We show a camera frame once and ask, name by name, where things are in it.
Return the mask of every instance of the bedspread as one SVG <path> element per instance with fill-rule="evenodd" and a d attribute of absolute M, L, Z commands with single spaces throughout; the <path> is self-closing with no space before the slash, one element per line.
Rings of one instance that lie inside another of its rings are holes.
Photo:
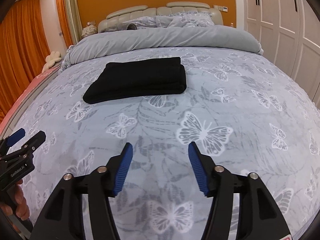
<path fill-rule="evenodd" d="M 82 96 L 106 63 L 181 57 L 187 89 L 180 95 L 136 97 L 88 105 Z M 134 154 L 124 188 L 110 205 L 123 240 L 200 239 L 211 199 L 199 191 L 188 143 L 232 173 L 258 173 L 293 238 L 320 207 L 320 113 L 291 78 L 262 56 L 221 48 L 140 49 L 70 66 L 20 119 L 26 138 L 45 131 L 35 170 L 23 191 L 36 221 L 63 174 L 90 173 L 120 154 Z M 230 239 L 235 238 L 235 196 Z M 87 197 L 84 225 L 90 234 Z"/>

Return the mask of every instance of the wardrobe door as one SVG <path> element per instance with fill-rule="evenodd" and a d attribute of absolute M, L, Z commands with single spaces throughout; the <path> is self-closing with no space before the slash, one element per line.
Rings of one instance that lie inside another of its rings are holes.
<path fill-rule="evenodd" d="M 300 15 L 298 0 L 278 0 L 279 21 L 274 64 L 291 75 L 298 50 Z"/>
<path fill-rule="evenodd" d="M 314 99 L 320 84 L 320 22 L 306 0 L 298 0 L 300 33 L 291 78 Z"/>
<path fill-rule="evenodd" d="M 258 0 L 260 18 L 260 41 L 264 50 L 263 56 L 274 62 L 278 41 L 279 6 L 278 0 Z"/>
<path fill-rule="evenodd" d="M 244 30 L 251 33 L 257 40 L 260 39 L 259 18 L 258 0 L 244 0 Z"/>

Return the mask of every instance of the bed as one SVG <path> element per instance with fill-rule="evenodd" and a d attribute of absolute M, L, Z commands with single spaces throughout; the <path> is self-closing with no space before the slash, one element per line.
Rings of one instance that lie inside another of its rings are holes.
<path fill-rule="evenodd" d="M 208 5 L 175 3 L 167 5 L 167 13 L 152 10 L 152 16 L 204 9 L 219 14 Z M 144 16 L 144 10 L 151 11 L 139 7 L 116 12 L 99 30 L 112 21 Z M 188 143 L 193 140 L 232 173 L 258 173 L 293 239 L 301 237 L 320 207 L 320 112 L 303 89 L 261 55 L 250 34 L 222 26 L 219 20 L 215 24 L 131 31 L 137 32 L 134 41 L 128 31 L 100 33 L 69 49 L 59 76 L 16 126 L 26 130 L 26 139 L 39 130 L 47 135 L 35 153 L 36 169 L 23 182 L 33 222 L 63 174 L 88 174 L 130 142 L 134 155 L 124 189 L 110 199 L 121 239 L 200 239 L 211 200 L 199 191 L 189 163 Z M 157 33 L 161 41 L 143 42 Z M 185 41 L 185 33 L 192 38 Z M 106 63 L 162 57 L 181 57 L 188 86 L 183 94 L 95 105 L 82 100 Z M 229 239 L 236 237 L 238 203 L 235 195 Z M 85 196 L 83 211 L 87 239 L 92 240 Z"/>

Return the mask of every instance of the black cloth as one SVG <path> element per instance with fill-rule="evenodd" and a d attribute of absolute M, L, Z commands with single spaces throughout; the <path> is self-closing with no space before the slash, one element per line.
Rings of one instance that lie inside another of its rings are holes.
<path fill-rule="evenodd" d="M 109 62 L 87 89 L 83 100 L 95 104 L 121 98 L 181 94 L 186 88 L 186 72 L 179 57 Z"/>

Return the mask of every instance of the padded headboard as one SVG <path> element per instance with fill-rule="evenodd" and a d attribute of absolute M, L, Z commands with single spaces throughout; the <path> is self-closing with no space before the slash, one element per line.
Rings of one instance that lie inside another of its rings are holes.
<path fill-rule="evenodd" d="M 223 25 L 221 12 L 217 9 L 210 8 L 206 3 L 170 2 L 167 3 L 166 7 L 149 8 L 147 5 L 141 5 L 110 13 L 105 20 L 99 23 L 98 32 L 118 23 L 137 19 L 142 16 L 153 17 L 156 15 L 170 15 L 186 11 L 210 12 L 212 21 L 215 25 Z"/>

